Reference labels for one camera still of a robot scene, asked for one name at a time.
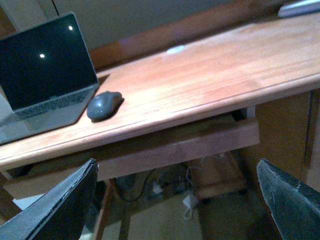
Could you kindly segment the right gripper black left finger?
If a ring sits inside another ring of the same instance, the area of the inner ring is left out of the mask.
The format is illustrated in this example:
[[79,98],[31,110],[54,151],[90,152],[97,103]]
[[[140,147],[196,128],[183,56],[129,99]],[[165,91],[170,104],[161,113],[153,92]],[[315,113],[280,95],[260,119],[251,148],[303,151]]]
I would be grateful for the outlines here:
[[94,197],[98,165],[91,158],[48,193],[1,225],[2,240],[78,240]]

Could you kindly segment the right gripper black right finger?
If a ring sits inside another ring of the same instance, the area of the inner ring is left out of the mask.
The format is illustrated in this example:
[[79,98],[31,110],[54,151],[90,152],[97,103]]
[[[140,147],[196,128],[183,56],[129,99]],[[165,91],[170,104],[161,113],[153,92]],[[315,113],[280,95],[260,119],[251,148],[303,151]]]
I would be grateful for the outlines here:
[[262,158],[256,166],[265,203],[284,240],[320,238],[320,193]]

